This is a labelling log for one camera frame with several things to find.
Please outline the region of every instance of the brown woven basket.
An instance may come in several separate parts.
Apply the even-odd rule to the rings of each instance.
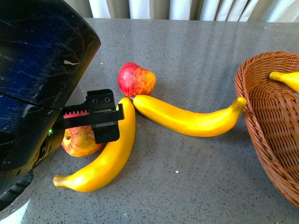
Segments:
[[[235,76],[237,96],[258,158],[276,189],[299,208],[299,94],[271,80],[272,71],[299,71],[299,55],[265,52],[245,61]]]

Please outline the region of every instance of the red apple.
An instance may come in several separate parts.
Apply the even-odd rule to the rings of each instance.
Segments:
[[[125,63],[118,75],[118,86],[127,97],[150,95],[156,85],[156,75],[133,62]]]
[[[64,118],[88,115],[88,112],[66,114]],[[65,130],[64,139],[61,143],[64,150],[71,156],[88,156],[100,150],[103,144],[96,144],[91,125],[72,127]]]

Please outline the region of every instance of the yellow banana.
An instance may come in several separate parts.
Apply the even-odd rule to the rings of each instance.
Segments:
[[[56,175],[53,179],[55,186],[89,192],[104,187],[120,173],[132,151],[136,119],[135,108],[129,98],[124,97],[119,104],[123,104],[125,115],[125,119],[118,123],[120,138],[107,143],[98,158],[76,173]]]
[[[232,105],[213,113],[186,111],[146,95],[131,97],[135,108],[158,124],[181,134],[197,137],[212,137],[232,129],[247,104],[238,97]]]
[[[282,73],[273,71],[269,75],[270,79],[280,81],[299,93],[299,72]]]

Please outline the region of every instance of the speckled gray surface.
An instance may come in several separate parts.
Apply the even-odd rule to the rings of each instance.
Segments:
[[[236,97],[234,76],[251,56],[299,53],[299,24],[87,19],[102,46],[68,104],[110,88],[133,61],[157,76],[153,96],[187,110],[211,112]],[[195,138],[137,115],[131,157],[107,186],[91,193],[56,188],[99,153],[70,157],[60,147],[35,170],[32,184],[0,212],[0,224],[299,223],[299,211],[263,170],[245,122],[230,132]]]

